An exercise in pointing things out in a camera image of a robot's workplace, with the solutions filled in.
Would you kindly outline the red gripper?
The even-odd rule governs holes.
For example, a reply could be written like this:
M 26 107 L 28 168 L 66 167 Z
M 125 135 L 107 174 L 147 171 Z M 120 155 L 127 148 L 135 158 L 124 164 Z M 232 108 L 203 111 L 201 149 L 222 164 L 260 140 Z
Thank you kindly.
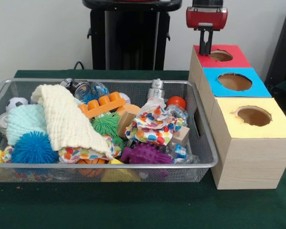
M 227 8 L 201 8 L 188 7 L 186 10 L 186 24 L 188 28 L 198 29 L 200 26 L 212 26 L 214 30 L 222 30 L 227 22 Z M 208 40 L 205 43 L 205 28 L 200 29 L 200 54 L 209 55 L 211 53 L 213 29 L 206 29 Z

